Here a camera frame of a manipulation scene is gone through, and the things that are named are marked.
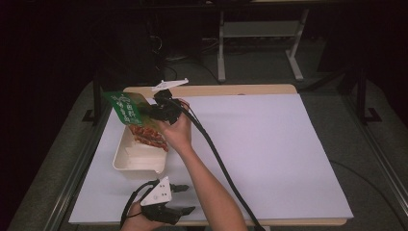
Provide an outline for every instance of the white tabletop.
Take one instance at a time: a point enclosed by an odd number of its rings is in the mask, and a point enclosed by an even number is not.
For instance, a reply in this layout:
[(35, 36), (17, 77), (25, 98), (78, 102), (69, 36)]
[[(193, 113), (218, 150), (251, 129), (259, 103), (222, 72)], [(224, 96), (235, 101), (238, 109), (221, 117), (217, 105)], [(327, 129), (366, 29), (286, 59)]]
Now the white tabletop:
[[(342, 224), (353, 217), (297, 93), (184, 98), (261, 224)], [(118, 223), (130, 194), (151, 180), (129, 179), (114, 169), (123, 130), (112, 111), (69, 222)], [(209, 145), (195, 128), (192, 140), (203, 162), (233, 194)], [(205, 222), (188, 172), (172, 149), (164, 174), (172, 184), (191, 186), (187, 192), (174, 193), (167, 204), (196, 206), (178, 224)]]

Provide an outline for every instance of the skin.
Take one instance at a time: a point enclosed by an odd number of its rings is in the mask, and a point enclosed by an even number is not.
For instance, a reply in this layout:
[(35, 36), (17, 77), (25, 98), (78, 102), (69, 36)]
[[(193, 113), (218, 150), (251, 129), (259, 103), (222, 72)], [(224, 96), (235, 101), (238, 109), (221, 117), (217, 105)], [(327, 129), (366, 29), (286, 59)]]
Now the skin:
[[(188, 103), (185, 101), (183, 103), (187, 109)], [(198, 200), (212, 229), (246, 231), (247, 227), (237, 203), (195, 153), (191, 145), (191, 121), (181, 114), (177, 122), (172, 125), (163, 121), (157, 121), (157, 124), (166, 141), (177, 151), (186, 165)], [(135, 202), (129, 216), (138, 212), (140, 212), (140, 204)], [(163, 224), (138, 215), (127, 218), (121, 230), (146, 231), (161, 225)]]

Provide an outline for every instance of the snack bag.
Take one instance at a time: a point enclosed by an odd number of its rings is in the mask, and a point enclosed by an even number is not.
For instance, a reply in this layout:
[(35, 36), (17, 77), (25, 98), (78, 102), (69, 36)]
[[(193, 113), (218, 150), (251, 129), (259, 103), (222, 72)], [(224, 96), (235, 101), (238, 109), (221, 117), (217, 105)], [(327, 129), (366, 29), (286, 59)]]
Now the snack bag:
[(111, 91), (104, 92), (111, 102), (120, 121), (132, 131), (135, 141), (168, 151), (167, 142), (159, 132), (156, 123), (148, 115), (151, 105), (139, 93)]

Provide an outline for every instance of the plastic container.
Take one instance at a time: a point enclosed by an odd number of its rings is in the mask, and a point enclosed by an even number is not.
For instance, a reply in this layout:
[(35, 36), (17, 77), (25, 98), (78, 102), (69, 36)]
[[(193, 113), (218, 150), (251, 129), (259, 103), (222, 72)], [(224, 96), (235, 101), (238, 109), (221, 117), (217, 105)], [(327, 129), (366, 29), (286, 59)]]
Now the plastic container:
[(159, 147), (136, 142), (125, 126), (114, 158), (114, 168), (131, 179), (157, 179), (163, 176), (167, 153)]

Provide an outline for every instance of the table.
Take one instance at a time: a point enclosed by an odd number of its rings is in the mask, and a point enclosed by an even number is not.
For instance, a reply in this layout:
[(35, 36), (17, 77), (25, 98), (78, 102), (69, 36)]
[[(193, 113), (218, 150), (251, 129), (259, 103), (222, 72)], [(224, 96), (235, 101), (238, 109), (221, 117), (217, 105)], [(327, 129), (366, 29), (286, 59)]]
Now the table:
[[(125, 91), (152, 96), (149, 88)], [(191, 103), (262, 225), (342, 225), (353, 217), (293, 86), (190, 86), (172, 92)], [(132, 191), (148, 180), (126, 178), (113, 167), (123, 129), (112, 111), (70, 223), (118, 223)], [(200, 158), (231, 193), (210, 147), (195, 128), (192, 140)], [(165, 175), (172, 184), (192, 186), (184, 164), (172, 149), (167, 154)], [(196, 206), (177, 225), (207, 224), (193, 188), (174, 193), (167, 206)], [(247, 224), (252, 225), (241, 209)]]

